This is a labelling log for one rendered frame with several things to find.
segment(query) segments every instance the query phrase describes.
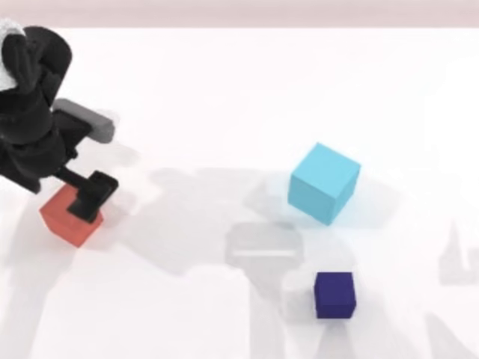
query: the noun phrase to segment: navy blue cube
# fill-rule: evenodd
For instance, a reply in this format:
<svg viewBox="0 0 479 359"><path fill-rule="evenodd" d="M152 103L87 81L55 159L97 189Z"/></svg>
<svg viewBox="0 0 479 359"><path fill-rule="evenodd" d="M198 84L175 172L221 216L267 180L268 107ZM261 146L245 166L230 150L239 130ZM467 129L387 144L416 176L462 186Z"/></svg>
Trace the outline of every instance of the navy blue cube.
<svg viewBox="0 0 479 359"><path fill-rule="evenodd" d="M318 273L314 283L314 298L318 319L351 318L356 308L353 273Z"/></svg>

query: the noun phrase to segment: cyan box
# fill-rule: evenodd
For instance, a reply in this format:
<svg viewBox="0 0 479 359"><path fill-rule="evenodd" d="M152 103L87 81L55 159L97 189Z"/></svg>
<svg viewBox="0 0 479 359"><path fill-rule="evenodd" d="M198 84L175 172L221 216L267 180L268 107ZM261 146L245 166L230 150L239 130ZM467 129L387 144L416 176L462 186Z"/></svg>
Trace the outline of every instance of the cyan box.
<svg viewBox="0 0 479 359"><path fill-rule="evenodd" d="M354 193L361 165L317 144L290 179L288 203L330 225Z"/></svg>

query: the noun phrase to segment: block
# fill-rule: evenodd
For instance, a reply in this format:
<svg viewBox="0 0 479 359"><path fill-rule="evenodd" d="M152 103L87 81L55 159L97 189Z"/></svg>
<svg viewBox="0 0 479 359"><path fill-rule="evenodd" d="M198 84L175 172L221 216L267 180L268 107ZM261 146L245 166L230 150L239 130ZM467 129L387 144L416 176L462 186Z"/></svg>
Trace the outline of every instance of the block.
<svg viewBox="0 0 479 359"><path fill-rule="evenodd" d="M317 273L314 300L318 319L350 319L356 308L353 274Z"/></svg>
<svg viewBox="0 0 479 359"><path fill-rule="evenodd" d="M67 211L76 199L76 188L64 185L41 209L45 225L57 236L75 247L81 247L88 237L102 224L103 216L99 212L97 219L89 224Z"/></svg>
<svg viewBox="0 0 479 359"><path fill-rule="evenodd" d="M109 144L113 141L113 137L115 136L115 124L109 118L68 99L57 99L54 101L52 110L66 112L67 114L88 123L92 127L91 134L88 135L88 137L92 140L101 144Z"/></svg>
<svg viewBox="0 0 479 359"><path fill-rule="evenodd" d="M330 225L356 188L361 165L317 144L292 173L287 201Z"/></svg>

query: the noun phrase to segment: cube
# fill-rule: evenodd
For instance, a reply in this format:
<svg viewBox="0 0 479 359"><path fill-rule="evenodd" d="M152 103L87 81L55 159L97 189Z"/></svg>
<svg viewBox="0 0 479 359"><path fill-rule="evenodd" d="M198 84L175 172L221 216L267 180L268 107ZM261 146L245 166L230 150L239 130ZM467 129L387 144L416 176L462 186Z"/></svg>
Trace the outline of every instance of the cube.
<svg viewBox="0 0 479 359"><path fill-rule="evenodd" d="M361 165L317 144L290 178L287 201L330 225L354 193Z"/></svg>
<svg viewBox="0 0 479 359"><path fill-rule="evenodd" d="M76 188L64 185L41 209L40 214L48 229L75 247L81 247L102 224L99 212L93 223L88 223L68 212L76 199Z"/></svg>
<svg viewBox="0 0 479 359"><path fill-rule="evenodd" d="M314 299L318 319L350 319L356 308L353 274L317 273Z"/></svg>

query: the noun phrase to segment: cube's top face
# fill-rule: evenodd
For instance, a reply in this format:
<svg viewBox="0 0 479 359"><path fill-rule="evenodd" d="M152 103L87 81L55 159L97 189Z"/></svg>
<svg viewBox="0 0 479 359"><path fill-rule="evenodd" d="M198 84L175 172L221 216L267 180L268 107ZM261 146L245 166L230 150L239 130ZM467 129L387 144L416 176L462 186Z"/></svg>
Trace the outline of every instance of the cube's top face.
<svg viewBox="0 0 479 359"><path fill-rule="evenodd" d="M338 197L361 165L317 144L293 172L293 176L331 197Z"/></svg>
<svg viewBox="0 0 479 359"><path fill-rule="evenodd" d="M353 273L322 272L316 276L314 292L321 305L348 305L356 302Z"/></svg>

